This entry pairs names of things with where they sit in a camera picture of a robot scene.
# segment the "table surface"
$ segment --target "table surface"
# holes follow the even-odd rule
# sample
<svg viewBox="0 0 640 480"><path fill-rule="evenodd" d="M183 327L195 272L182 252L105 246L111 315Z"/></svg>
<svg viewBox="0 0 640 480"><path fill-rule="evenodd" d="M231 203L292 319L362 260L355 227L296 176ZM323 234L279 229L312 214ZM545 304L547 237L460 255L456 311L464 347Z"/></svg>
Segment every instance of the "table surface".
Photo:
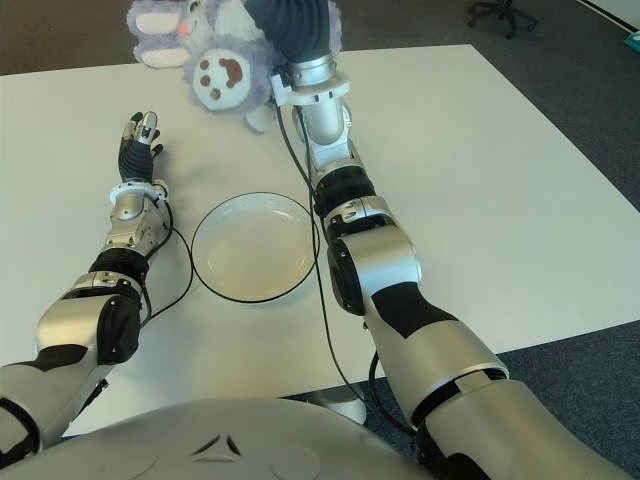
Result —
<svg viewBox="0 0 640 480"><path fill-rule="evenodd" d="M352 138L412 237L421 289L502 352L636 320L640 215L471 46L347 52ZM306 192L274 129L254 137L189 100L181 71L141 65L0 78L0 363L29 360L44 310L108 231L124 120L158 113L176 226L234 195ZM297 144L300 152L302 145ZM329 277L320 258L325 285ZM182 290L174 238L148 279L155 309ZM366 377L373 343L328 289L337 356ZM138 353L72 425L81 433L204 397L282 396L340 383L310 276L276 301L223 300L197 281L141 334Z"/></svg>

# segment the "plush ear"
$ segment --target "plush ear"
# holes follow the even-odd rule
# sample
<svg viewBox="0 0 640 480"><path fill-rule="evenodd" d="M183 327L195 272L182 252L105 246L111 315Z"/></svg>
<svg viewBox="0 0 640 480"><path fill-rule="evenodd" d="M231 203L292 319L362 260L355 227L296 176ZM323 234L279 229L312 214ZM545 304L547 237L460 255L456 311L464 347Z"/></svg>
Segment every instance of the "plush ear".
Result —
<svg viewBox="0 0 640 480"><path fill-rule="evenodd" d="M181 66L189 57L176 34L184 2L135 0L127 14L129 30L138 38L133 55L153 68Z"/></svg>
<svg viewBox="0 0 640 480"><path fill-rule="evenodd" d="M138 62L152 68L180 67L189 58L189 52L175 34L144 38L133 49L133 55Z"/></svg>
<svg viewBox="0 0 640 480"><path fill-rule="evenodd" d="M134 0L127 13L129 30L139 39L146 35L166 35L178 28L184 2Z"/></svg>

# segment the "white plate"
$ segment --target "white plate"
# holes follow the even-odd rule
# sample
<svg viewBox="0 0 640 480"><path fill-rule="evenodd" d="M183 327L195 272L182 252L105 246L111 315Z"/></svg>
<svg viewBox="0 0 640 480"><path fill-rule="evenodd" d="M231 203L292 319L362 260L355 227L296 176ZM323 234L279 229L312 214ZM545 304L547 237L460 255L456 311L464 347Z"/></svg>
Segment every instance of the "white plate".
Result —
<svg viewBox="0 0 640 480"><path fill-rule="evenodd" d="M296 201L275 193L240 195L198 225L191 247L196 273L229 300L273 300L309 275L319 248L317 241L314 256L311 235L309 212Z"/></svg>

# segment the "plush toy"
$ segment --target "plush toy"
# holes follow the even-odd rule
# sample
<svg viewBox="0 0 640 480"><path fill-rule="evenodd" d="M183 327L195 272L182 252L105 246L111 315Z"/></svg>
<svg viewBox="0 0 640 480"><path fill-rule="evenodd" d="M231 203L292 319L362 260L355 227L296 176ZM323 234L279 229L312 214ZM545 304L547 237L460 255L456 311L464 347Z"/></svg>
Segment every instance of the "plush toy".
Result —
<svg viewBox="0 0 640 480"><path fill-rule="evenodd" d="M329 0L330 48L341 48L340 12ZM213 113L241 115L254 133L274 120L269 81L284 63L242 0L135 0L127 15L138 37L136 59L153 68L183 66L197 103Z"/></svg>

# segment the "paw print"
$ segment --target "paw print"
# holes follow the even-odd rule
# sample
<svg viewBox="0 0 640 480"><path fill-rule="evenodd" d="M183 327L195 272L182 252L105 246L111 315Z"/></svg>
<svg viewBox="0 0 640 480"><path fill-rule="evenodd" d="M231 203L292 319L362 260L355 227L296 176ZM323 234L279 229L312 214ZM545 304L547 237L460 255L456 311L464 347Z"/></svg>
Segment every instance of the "paw print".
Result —
<svg viewBox="0 0 640 480"><path fill-rule="evenodd" d="M213 112L240 105L251 88L251 66L235 52L207 50L196 66L192 87L200 103Z"/></svg>

